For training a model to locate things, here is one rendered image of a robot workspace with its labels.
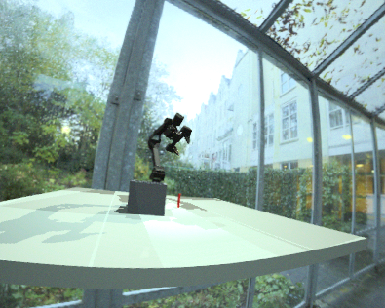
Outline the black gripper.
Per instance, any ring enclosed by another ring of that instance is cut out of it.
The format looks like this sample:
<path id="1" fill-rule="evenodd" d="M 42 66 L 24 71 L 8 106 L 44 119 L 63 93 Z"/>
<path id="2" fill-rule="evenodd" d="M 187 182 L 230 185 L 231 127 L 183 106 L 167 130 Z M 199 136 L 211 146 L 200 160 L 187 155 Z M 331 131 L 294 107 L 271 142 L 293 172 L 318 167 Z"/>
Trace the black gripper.
<path id="1" fill-rule="evenodd" d="M 169 143 L 165 147 L 165 149 L 166 149 L 166 151 L 175 153 L 176 155 L 179 156 L 178 150 L 177 150 L 175 145 L 178 142 L 180 142 L 183 137 L 185 138 L 186 142 L 189 144 L 190 143 L 190 135 L 191 135 L 192 130 L 187 126 L 183 126 L 180 130 L 175 128 L 175 131 L 177 132 L 177 134 L 174 134 L 172 136 L 172 138 L 171 138 L 171 140 L 173 140 L 172 144 Z"/>

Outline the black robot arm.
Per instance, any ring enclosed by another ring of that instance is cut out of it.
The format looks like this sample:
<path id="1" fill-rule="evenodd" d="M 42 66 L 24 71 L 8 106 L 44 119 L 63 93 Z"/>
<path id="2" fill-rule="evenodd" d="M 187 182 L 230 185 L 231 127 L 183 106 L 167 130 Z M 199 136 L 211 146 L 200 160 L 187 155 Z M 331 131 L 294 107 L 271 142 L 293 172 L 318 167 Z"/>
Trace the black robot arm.
<path id="1" fill-rule="evenodd" d="M 160 165 L 160 159 L 159 159 L 159 153 L 158 153 L 158 147 L 160 146 L 161 142 L 161 134 L 164 134 L 165 137 L 167 137 L 169 140 L 171 140 L 172 136 L 174 134 L 177 134 L 175 131 L 175 128 L 177 126 L 180 126 L 181 122 L 183 121 L 184 116 L 182 114 L 176 113 L 173 118 L 166 118 L 163 120 L 163 124 L 160 125 L 153 133 L 153 135 L 150 136 L 148 140 L 149 148 L 151 149 L 151 155 L 152 155 L 152 163 L 153 163 L 153 171 L 150 175 L 150 180 L 152 182 L 160 183 L 161 181 L 164 181 L 165 178 L 165 170 L 164 167 Z M 158 140 L 153 139 L 153 136 L 157 135 L 159 137 Z M 157 178 L 157 179 L 154 179 Z"/>

